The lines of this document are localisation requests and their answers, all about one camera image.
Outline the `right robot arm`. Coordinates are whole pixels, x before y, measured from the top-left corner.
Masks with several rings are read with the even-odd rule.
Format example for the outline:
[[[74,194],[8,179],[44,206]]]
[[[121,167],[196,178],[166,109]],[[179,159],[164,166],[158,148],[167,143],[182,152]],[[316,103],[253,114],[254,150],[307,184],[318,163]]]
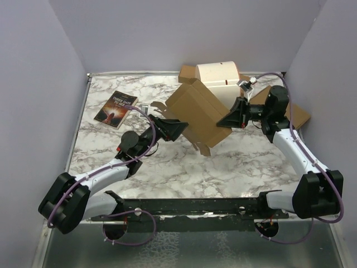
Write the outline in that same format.
[[[216,124],[218,127],[245,128],[249,121],[259,121],[263,134],[300,176],[293,192],[261,192],[257,214],[269,218],[276,210],[285,210],[301,219],[342,214],[343,175],[318,161],[303,144],[285,115],[288,103],[288,90],[276,85],[269,90],[264,104],[250,104],[246,98],[238,97],[230,112]]]

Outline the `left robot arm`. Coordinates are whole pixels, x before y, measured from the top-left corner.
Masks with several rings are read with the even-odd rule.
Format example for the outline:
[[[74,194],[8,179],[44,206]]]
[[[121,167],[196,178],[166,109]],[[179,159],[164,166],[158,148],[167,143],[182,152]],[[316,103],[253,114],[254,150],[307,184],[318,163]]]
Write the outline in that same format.
[[[43,198],[38,212],[47,219],[49,228],[61,233],[71,232],[89,210],[89,199],[115,182],[134,175],[146,156],[159,139],[176,141],[188,127],[187,122],[178,119],[161,119],[147,115],[149,127],[142,133],[125,132],[113,160],[87,173],[60,174]]]

